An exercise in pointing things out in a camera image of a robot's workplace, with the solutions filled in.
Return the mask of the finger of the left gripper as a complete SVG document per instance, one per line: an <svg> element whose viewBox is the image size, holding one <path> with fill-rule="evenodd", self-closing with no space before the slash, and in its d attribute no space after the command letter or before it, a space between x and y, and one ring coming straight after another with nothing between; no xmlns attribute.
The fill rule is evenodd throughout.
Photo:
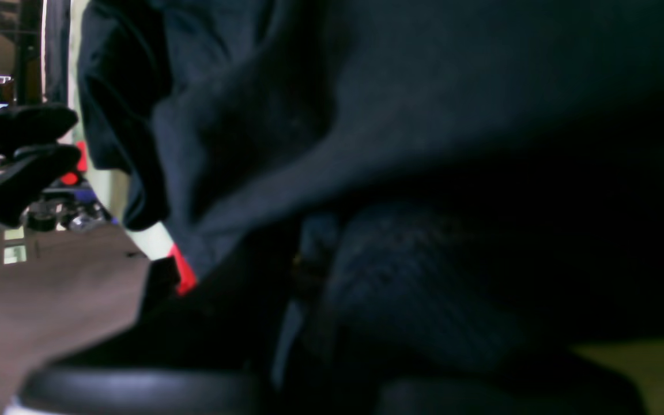
<svg viewBox="0 0 664 415"><path fill-rule="evenodd" d="M17 227L21 213L53 181L76 167L81 151L74 145L41 145L15 158L0 174L0 225Z"/></svg>

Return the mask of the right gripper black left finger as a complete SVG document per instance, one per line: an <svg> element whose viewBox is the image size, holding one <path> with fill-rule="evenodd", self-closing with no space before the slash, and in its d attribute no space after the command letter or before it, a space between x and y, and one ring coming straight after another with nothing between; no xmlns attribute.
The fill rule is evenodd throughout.
<svg viewBox="0 0 664 415"><path fill-rule="evenodd" d="M136 322L27 376L7 414L319 414L319 363L300 340L320 286L321 223L176 238L199 282L150 268Z"/></svg>

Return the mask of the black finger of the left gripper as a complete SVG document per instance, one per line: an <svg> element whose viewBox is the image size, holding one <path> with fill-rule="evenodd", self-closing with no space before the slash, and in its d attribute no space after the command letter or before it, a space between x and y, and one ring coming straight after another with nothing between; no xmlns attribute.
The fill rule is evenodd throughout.
<svg viewBox="0 0 664 415"><path fill-rule="evenodd" d="M55 144L77 121L74 111L58 103L1 108L0 153Z"/></svg>

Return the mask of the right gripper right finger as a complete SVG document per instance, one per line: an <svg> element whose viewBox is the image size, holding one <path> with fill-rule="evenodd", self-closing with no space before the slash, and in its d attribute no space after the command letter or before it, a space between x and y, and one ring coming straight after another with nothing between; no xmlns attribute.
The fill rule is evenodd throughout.
<svg viewBox="0 0 664 415"><path fill-rule="evenodd" d="M443 310L318 302L303 323L308 414L645 414L640 391L580 357L612 339L612 309L532 301L507 313L483 300Z"/></svg>

